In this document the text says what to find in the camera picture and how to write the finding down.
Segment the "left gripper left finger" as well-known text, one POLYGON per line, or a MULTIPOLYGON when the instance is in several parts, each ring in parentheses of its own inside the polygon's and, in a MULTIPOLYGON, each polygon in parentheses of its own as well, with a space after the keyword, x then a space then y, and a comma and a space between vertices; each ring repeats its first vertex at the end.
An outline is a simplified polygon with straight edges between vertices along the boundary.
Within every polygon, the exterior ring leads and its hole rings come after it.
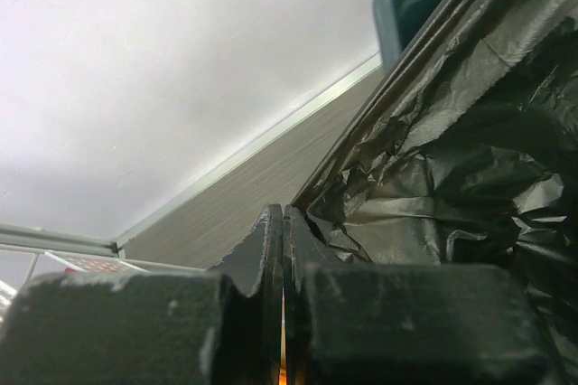
POLYGON ((1 327, 4 384, 275 384, 283 212, 266 206, 217 265, 27 283, 1 327))

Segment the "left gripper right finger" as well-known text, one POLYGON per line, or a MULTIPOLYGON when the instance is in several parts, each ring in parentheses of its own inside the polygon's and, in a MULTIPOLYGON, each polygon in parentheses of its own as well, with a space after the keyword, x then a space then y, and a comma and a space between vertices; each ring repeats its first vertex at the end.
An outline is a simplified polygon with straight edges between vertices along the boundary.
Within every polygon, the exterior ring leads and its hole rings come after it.
POLYGON ((347 264, 284 212, 291 384, 543 384, 549 354, 530 304, 484 265, 347 264))

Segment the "black trash bag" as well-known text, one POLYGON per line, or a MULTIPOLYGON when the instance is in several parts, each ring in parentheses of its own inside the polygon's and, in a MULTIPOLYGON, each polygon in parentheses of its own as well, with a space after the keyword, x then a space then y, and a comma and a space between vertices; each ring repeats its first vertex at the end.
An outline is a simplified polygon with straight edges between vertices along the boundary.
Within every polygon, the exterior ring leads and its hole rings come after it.
POLYGON ((507 272, 577 381, 577 0, 442 0, 290 207, 347 264, 507 272))

